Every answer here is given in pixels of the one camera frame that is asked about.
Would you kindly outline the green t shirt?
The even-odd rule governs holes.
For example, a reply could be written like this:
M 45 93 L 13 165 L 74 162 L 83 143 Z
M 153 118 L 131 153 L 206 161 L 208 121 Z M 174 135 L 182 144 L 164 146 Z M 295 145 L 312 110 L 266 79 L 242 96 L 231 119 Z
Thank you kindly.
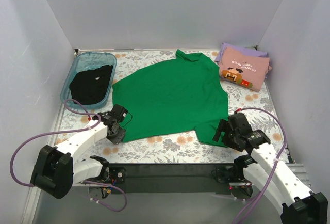
M 203 53 L 176 51 L 174 59 L 144 67 L 113 85 L 112 100 L 132 115 L 124 142 L 195 131 L 199 142 L 214 141 L 228 117 L 228 94 L 219 67 Z

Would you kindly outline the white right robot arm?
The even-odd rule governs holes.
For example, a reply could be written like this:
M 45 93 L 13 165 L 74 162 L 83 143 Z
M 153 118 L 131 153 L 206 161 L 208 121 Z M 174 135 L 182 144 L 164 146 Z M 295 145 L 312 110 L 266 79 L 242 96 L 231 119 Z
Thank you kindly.
M 326 223 L 328 200 L 314 193 L 281 160 L 282 150 L 275 151 L 268 136 L 253 130 L 242 109 L 222 119 L 213 137 L 215 142 L 247 154 L 234 160 L 235 177 L 247 180 L 259 193 L 234 218 L 243 223 L 262 197 L 266 197 L 280 214 L 282 223 Z

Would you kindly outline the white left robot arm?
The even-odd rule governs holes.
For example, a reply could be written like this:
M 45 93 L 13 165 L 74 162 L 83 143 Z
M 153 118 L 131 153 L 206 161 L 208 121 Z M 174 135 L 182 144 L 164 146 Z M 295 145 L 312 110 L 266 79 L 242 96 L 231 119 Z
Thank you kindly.
M 116 178 L 110 163 L 97 155 L 78 162 L 88 149 L 102 139 L 113 144 L 121 143 L 126 130 L 120 126 L 128 111 L 116 104 L 111 111 L 98 113 L 87 124 L 87 129 L 74 134 L 68 140 L 51 147 L 44 146 L 38 155 L 30 182 L 56 199 L 63 198 L 74 184 L 91 180 L 108 183 Z

